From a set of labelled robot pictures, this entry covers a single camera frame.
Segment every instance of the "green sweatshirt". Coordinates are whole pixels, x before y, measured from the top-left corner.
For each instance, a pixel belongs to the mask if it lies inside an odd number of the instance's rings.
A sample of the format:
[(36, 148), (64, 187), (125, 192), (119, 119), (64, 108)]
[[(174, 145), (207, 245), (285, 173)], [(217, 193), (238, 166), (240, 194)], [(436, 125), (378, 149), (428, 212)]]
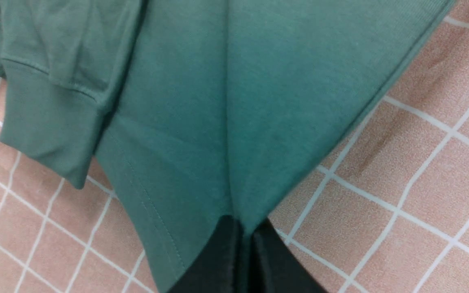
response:
[(78, 188), (95, 153), (165, 292), (220, 216), (253, 232), (451, 4), (0, 1), (0, 140)]

